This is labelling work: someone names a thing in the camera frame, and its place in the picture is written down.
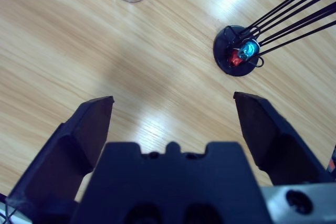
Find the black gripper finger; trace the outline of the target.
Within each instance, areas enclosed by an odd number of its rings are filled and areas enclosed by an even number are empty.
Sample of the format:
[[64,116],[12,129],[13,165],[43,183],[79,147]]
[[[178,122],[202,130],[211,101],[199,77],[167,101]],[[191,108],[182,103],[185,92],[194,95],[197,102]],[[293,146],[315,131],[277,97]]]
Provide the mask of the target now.
[[333,182],[304,140],[267,99],[243,92],[235,92],[233,98],[254,162],[274,185]]
[[112,96],[82,103],[60,124],[7,198],[15,208],[39,208],[47,200],[74,200],[95,168],[107,140]]

